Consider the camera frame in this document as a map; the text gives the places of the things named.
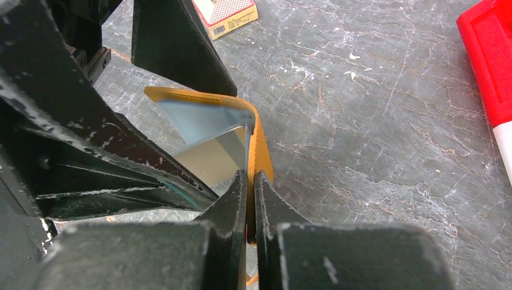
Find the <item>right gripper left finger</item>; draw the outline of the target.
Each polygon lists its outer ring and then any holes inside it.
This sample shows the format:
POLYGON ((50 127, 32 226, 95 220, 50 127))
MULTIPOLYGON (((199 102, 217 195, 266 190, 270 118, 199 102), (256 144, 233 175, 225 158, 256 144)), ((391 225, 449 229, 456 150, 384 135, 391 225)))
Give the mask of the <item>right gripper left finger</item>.
POLYGON ((247 174, 189 222, 67 228, 34 289, 245 289, 247 174))

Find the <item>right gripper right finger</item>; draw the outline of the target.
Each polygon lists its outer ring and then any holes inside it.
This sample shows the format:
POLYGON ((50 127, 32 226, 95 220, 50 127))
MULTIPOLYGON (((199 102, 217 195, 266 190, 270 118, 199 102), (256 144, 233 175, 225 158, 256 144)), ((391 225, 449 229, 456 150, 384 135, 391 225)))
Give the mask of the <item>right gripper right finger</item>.
POLYGON ((408 224, 309 222, 254 181, 260 289, 453 289, 440 247, 408 224))

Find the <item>orange card holder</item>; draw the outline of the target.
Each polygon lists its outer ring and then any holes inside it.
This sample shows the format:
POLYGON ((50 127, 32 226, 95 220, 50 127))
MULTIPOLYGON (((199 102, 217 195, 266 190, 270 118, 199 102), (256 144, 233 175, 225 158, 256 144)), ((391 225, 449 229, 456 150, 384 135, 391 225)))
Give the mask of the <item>orange card holder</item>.
POLYGON ((246 100, 226 95, 164 87, 147 87, 144 92, 186 142, 184 150, 233 127, 246 128, 246 168, 227 179, 227 191, 192 221, 206 234, 199 268, 190 272, 199 289, 244 289, 246 247, 261 249, 263 243, 258 227, 260 182, 274 178, 257 110, 246 100))

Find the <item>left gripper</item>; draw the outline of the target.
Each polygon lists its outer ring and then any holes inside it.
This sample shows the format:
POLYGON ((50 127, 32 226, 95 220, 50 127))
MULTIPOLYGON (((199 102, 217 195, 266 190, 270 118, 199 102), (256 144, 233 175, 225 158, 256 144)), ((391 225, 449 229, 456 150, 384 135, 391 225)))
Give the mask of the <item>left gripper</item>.
MULTIPOLYGON (((1 2, 1 196, 20 214, 71 221, 217 199, 94 88, 111 60, 102 25, 121 3, 1 2)), ((134 1, 131 62, 238 94, 192 1, 134 1)))

